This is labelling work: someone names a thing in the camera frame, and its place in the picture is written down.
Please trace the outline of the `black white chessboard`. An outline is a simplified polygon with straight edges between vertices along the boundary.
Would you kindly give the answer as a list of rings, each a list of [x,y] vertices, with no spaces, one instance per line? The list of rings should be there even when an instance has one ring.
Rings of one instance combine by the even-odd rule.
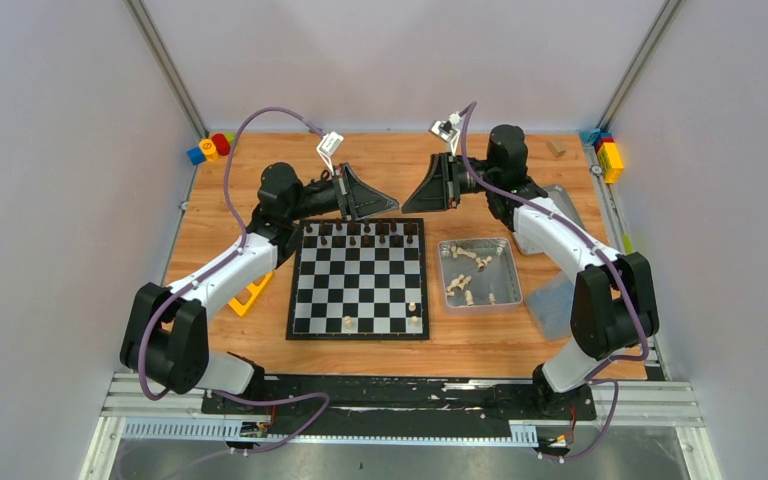
[[[289,340],[427,340],[430,307],[423,219],[302,221],[286,337]],[[408,312],[410,302],[418,311]],[[355,331],[343,329],[352,316]],[[422,330],[409,332],[413,316]]]

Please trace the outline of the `metal tin box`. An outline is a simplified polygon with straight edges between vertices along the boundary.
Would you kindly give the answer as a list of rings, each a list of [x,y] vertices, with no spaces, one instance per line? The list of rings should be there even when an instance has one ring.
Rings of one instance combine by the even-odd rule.
[[[437,252],[446,314],[510,313],[523,305],[515,258],[506,239],[445,240]]]

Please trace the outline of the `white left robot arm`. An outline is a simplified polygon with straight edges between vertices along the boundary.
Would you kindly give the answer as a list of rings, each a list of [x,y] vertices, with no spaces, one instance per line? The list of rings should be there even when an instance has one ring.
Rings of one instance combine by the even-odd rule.
[[[398,201],[363,183],[347,163],[328,177],[303,183],[284,162],[260,176],[258,203],[241,235],[199,270],[168,285],[149,282],[136,293],[120,351],[143,394],[221,391],[243,413],[266,400],[263,369],[210,348],[209,321],[245,287],[275,271],[301,243],[301,220],[337,212],[360,221],[398,209]]]

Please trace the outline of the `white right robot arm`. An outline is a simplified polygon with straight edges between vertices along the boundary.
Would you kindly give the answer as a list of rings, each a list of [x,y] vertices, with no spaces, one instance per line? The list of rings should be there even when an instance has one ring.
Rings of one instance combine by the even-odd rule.
[[[527,170],[528,147],[518,126],[491,130],[483,159],[467,155],[466,128],[457,118],[430,127],[448,150],[431,156],[423,181],[402,210],[425,213],[454,209],[468,193],[484,193],[488,208],[517,242],[546,254],[573,282],[571,339],[534,371],[531,403],[544,417],[556,417],[571,403],[571,393],[613,360],[648,356],[648,339],[659,331],[649,261],[623,254],[575,224]]]

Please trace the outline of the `small wooden block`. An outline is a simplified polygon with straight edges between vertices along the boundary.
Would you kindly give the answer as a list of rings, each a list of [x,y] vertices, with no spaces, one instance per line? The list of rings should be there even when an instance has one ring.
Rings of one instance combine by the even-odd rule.
[[[567,152],[567,147],[565,143],[559,139],[550,139],[546,141],[546,146],[549,149],[550,153],[555,158],[560,158],[565,155]]]

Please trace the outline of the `blue plastic bag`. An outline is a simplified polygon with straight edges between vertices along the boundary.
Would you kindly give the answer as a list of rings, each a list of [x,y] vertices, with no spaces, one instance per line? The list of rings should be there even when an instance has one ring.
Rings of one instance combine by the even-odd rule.
[[[543,337],[550,341],[570,335],[574,283],[563,272],[530,293],[525,303]]]

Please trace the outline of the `coloured toy cylinders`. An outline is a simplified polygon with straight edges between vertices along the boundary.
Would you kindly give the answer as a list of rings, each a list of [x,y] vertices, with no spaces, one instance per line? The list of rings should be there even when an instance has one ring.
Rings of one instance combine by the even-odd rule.
[[[234,138],[233,134],[216,133],[201,139],[195,147],[186,152],[187,158],[194,166],[206,162],[216,162],[230,154]]]

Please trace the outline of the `yellow triangular plastic stand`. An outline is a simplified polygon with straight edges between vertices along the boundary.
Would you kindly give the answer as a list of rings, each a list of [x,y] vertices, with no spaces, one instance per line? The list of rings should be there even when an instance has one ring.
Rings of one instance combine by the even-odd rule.
[[[258,278],[240,292],[240,294],[245,296],[245,299],[240,300],[237,297],[233,297],[228,301],[227,305],[238,317],[244,318],[251,311],[266,286],[271,282],[273,276],[273,273],[268,273]]]

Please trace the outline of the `coloured toy brick stack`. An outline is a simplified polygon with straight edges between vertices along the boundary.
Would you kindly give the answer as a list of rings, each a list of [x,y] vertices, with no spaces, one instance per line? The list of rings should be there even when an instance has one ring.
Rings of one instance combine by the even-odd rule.
[[[579,138],[583,144],[593,147],[604,182],[615,184],[621,178],[625,165],[613,135],[600,129],[590,129],[580,131]]]

